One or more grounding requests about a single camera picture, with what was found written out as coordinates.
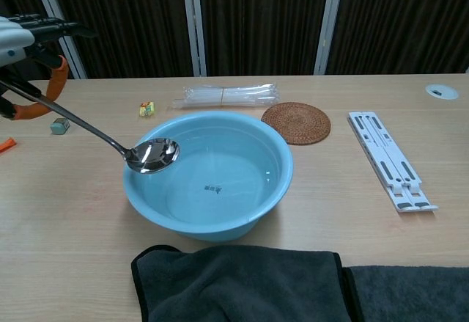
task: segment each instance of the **woven coaster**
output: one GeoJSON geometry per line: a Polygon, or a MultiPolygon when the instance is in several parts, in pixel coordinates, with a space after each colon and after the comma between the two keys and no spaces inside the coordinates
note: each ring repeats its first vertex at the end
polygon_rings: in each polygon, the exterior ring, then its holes
{"type": "Polygon", "coordinates": [[[330,133],[329,117],[304,103],[276,104],[265,111],[261,120],[276,129],[287,144],[314,144],[330,133]]]}

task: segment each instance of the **metal ladle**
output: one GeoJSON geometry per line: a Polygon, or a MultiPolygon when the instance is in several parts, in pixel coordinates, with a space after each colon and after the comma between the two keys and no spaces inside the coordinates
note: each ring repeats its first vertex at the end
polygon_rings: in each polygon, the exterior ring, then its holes
{"type": "Polygon", "coordinates": [[[146,174],[158,172],[176,161],[177,156],[179,155],[179,145],[170,139],[151,139],[138,144],[134,148],[125,148],[102,131],[99,131],[94,126],[82,120],[80,117],[77,117],[64,107],[46,98],[34,85],[26,82],[25,84],[18,86],[18,84],[12,84],[10,82],[9,84],[3,84],[3,86],[11,89],[13,92],[27,98],[28,100],[38,102],[48,107],[75,124],[80,125],[82,128],[87,129],[90,133],[100,137],[114,147],[124,158],[124,161],[127,162],[128,166],[136,172],[146,174]]]}

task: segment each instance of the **brown curtain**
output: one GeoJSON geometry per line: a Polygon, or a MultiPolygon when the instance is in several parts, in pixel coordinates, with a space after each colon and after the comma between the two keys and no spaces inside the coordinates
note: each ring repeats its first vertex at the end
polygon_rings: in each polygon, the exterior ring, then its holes
{"type": "Polygon", "coordinates": [[[58,0],[99,34],[75,39],[90,78],[192,76],[184,0],[58,0]]]}
{"type": "Polygon", "coordinates": [[[325,0],[201,0],[209,76],[312,74],[325,0]]]}
{"type": "Polygon", "coordinates": [[[327,74],[463,73],[469,0],[341,0],[327,74]]]}
{"type": "MultiPolygon", "coordinates": [[[[0,0],[0,16],[10,17],[15,14],[37,13],[47,16],[41,0],[0,0]]],[[[62,54],[60,45],[52,43],[49,48],[62,54]]],[[[50,70],[44,65],[37,64],[30,59],[23,60],[9,66],[16,74],[26,80],[41,80],[51,77],[50,70]]]]}

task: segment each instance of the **wooden table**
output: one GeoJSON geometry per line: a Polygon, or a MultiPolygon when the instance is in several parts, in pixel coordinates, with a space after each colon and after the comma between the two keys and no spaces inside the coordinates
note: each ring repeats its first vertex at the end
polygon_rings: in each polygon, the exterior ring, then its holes
{"type": "MultiPolygon", "coordinates": [[[[190,112],[170,108],[183,86],[270,81],[283,101],[324,110],[332,131],[319,144],[292,147],[289,192],[234,244],[331,250],[345,266],[469,266],[469,75],[69,81],[59,102],[132,145],[160,122],[190,112]],[[430,83],[451,85],[459,99],[430,97],[430,83]],[[157,109],[147,120],[138,117],[146,100],[157,109]],[[347,112],[356,110],[379,114],[438,212],[394,210],[347,123],[347,112]]],[[[240,111],[259,118],[264,110],[240,111]]],[[[211,244],[138,215],[122,189],[119,155],[76,125],[51,135],[56,117],[0,121],[0,140],[18,142],[0,154],[0,319],[140,321],[131,260],[155,244],[186,252],[211,244]]]]}

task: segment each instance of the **dark gray cloth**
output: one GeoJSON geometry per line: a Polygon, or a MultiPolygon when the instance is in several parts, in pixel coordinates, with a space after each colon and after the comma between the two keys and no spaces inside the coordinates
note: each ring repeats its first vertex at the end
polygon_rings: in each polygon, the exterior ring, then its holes
{"type": "Polygon", "coordinates": [[[346,268],[355,283],[358,320],[469,321],[469,268],[346,268]]]}
{"type": "Polygon", "coordinates": [[[350,321],[332,252],[154,246],[132,273],[143,321],[350,321]]]}

